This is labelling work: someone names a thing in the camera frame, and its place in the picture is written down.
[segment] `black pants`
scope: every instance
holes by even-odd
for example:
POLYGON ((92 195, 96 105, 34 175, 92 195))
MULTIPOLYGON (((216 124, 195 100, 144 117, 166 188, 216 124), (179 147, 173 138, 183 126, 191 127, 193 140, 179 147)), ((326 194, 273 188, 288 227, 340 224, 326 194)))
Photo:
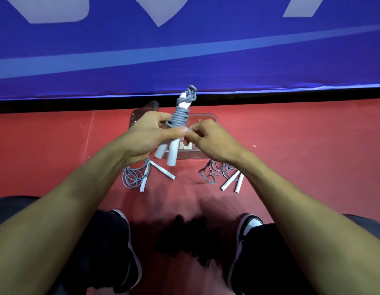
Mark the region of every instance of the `black pants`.
MULTIPOLYGON (((0 198, 0 224, 37 199, 29 196, 0 198)), ((380 239, 380 223, 346 216, 380 239)), ((49 294, 83 295, 88 287, 120 285, 129 263, 128 229, 121 217, 97 210, 49 294)), ((252 228, 242 245, 235 273, 246 295, 287 291, 315 294, 275 224, 252 228)))

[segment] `leg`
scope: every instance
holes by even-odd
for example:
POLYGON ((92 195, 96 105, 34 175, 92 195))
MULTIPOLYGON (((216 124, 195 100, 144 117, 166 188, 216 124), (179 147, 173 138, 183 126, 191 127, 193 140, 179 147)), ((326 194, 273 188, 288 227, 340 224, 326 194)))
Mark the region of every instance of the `leg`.
MULTIPOLYGON (((380 223, 346 215, 380 239, 380 223)), ((274 223, 263 225, 247 214, 237 229, 237 252, 228 274, 235 294, 316 294, 274 223)))
MULTIPOLYGON (((0 198, 0 224, 37 199, 0 198)), ((97 210, 49 294, 80 295, 89 287, 113 287, 115 292, 123 293, 133 288, 141 275, 123 213, 97 210)))

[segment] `black and white sneaker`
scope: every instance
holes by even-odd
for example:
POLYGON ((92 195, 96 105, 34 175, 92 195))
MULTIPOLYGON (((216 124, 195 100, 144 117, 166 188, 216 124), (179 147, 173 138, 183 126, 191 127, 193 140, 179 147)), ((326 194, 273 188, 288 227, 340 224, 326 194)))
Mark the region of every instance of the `black and white sneaker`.
POLYGON ((115 293, 124 293, 134 288, 139 283, 142 277, 142 267, 141 267, 141 263, 139 262, 137 256, 134 253, 133 247, 131 246, 130 225, 126 216, 123 214, 122 211, 118 209, 112 209, 112 210, 109 210, 108 212, 115 213, 121 218, 124 218, 124 220, 127 222, 127 225, 129 227, 129 243, 127 245, 128 246, 127 250, 130 253, 129 268, 127 270, 127 275, 123 283, 119 287, 114 287, 115 293))
POLYGON ((234 292, 236 295, 243 294, 242 289, 238 283, 238 279, 235 275, 235 263, 239 259, 240 253, 242 252, 242 241, 246 238, 247 233, 250 229, 263 225, 262 220, 254 214, 246 214, 241 219, 239 226, 236 230, 236 255, 233 260, 230 272, 227 277, 228 288, 234 292))

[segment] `red mat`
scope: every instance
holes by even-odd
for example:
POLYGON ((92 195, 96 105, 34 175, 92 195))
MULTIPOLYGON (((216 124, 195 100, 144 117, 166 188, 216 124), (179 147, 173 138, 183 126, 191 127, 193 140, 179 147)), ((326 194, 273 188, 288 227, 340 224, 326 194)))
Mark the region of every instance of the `red mat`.
MULTIPOLYGON (((173 112, 173 108, 160 110, 173 112)), ((380 221, 380 99, 192 107, 191 111, 216 114, 246 148, 331 208, 380 221)), ((0 197, 44 195, 126 131, 131 112, 0 115, 0 197)), ((211 225, 227 231, 245 212, 257 214, 265 223, 272 221, 246 179, 240 194, 233 192, 235 184, 221 191, 221 178, 216 185, 204 181, 197 171, 206 162, 182 160, 167 167, 177 176, 174 181, 152 169, 144 193, 124 188, 118 178, 104 200, 102 209, 120 208, 133 223, 134 247, 144 275, 132 294, 229 294, 221 271, 230 260, 228 249, 223 249, 226 261, 212 262, 209 269, 188 254, 173 259, 153 252, 157 233, 177 213, 186 219, 203 214, 211 225)))

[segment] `clear plastic tray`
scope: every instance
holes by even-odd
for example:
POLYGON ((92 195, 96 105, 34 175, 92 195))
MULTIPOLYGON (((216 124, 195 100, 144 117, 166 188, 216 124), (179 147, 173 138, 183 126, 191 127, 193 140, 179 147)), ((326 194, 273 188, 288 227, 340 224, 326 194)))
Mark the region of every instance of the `clear plastic tray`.
MULTIPOLYGON (((211 119, 214 122, 219 122, 217 116, 213 113, 189 113, 189 118, 187 120, 187 126, 202 121, 211 119)), ((168 150, 164 154, 164 158, 167 158, 168 150)), ((178 150, 177 159, 207 159, 206 155, 201 152, 194 144, 190 144, 187 147, 183 144, 183 138, 180 139, 180 146, 178 150)))

